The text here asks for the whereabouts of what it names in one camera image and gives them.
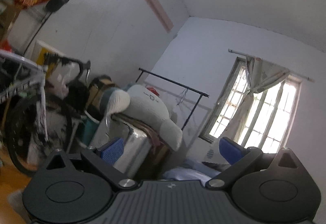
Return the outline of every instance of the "bicycle handlebar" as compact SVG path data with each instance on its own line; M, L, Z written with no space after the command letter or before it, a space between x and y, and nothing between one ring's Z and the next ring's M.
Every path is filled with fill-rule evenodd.
M87 61L86 63L83 63L82 61L78 60L78 59L74 59L74 58L68 58L68 57L64 57L64 56L60 56L58 54L52 54L52 53L45 53L44 54L44 64L49 66L52 63L59 63L61 62L62 65L67 65L69 63L77 63L79 65L79 73L78 75L72 80L70 81L67 86L69 86L70 84L72 84L74 81L78 80L84 73L85 70L87 70L86 73L86 84L87 84L87 80L88 80L88 76L89 76L89 72L91 69L91 61Z

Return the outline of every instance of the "white plush toy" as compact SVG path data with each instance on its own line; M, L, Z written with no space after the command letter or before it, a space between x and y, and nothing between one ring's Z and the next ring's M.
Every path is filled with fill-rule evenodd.
M177 151L182 142L182 130L170 119L163 101L141 85L129 85L124 90L110 88L104 91L100 112L110 117L114 113L142 121L159 134L161 140Z

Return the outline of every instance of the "tied curtain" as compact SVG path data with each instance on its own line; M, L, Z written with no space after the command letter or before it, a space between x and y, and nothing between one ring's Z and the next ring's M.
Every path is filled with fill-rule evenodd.
M240 134L245 126L251 105L254 101L254 93L259 94L288 77L290 70L277 64L264 61L257 57L246 57L246 77L248 89L242 101L230 120L229 124L222 132L221 136L214 141L208 151L204 161L212 163L226 163L226 160L219 154L219 139L228 137L238 142Z

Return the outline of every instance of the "wooden floor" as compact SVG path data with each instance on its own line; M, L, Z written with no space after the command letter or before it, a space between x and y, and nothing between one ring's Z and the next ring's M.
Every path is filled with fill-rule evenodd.
M24 189L30 178L15 168L3 150L0 150L0 157L4 163L0 168L0 224L25 224L9 205L7 196L18 189Z

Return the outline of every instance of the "red object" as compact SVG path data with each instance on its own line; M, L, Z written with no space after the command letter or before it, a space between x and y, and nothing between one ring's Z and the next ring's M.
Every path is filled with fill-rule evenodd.
M9 42L8 42L7 39L1 43L0 49L3 49L5 51L12 52L11 45L9 44Z
M153 87L146 87L146 89L151 91L153 94L160 96L160 94Z

